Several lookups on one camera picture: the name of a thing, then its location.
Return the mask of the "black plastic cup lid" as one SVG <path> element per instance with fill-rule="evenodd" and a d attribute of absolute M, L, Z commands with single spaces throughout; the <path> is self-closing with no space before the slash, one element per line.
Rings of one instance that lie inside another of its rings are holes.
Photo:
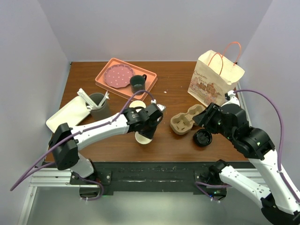
<path fill-rule="evenodd" d="M 212 142 L 212 134 L 206 129 L 199 129 L 193 135 L 193 141 L 199 147 L 206 147 Z"/>

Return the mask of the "brown paper coffee cup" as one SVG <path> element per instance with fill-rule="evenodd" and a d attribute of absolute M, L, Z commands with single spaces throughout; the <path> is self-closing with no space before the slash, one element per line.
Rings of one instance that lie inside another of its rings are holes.
<path fill-rule="evenodd" d="M 135 140 L 143 148 L 147 147 L 152 142 L 152 139 L 149 139 L 138 132 L 135 132 Z"/>

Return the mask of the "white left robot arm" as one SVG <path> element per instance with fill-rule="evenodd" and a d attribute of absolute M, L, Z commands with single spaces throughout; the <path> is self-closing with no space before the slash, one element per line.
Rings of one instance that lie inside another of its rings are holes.
<path fill-rule="evenodd" d="M 97 179 L 91 161 L 79 152 L 85 147 L 103 139 L 134 132 L 138 143 L 149 144 L 163 119 L 166 107 L 151 103 L 145 108 L 136 106 L 124 108 L 104 120 L 87 125 L 69 127 L 67 123 L 58 126 L 49 147 L 58 170 L 70 169 L 81 179 L 92 184 Z"/>

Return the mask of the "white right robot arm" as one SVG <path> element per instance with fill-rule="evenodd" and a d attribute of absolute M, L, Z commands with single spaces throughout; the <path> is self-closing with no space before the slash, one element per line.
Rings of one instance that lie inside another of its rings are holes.
<path fill-rule="evenodd" d="M 233 187 L 255 202 L 264 217 L 273 225 L 300 223 L 300 192 L 282 166 L 282 149 L 276 149 L 269 135 L 250 126 L 240 106 L 236 91 L 225 94 L 225 103 L 210 103 L 193 117 L 196 125 L 211 134 L 221 134 L 257 169 L 265 181 L 262 186 L 240 174 L 229 163 L 219 160 L 208 168 L 205 182 L 197 187 Z"/>

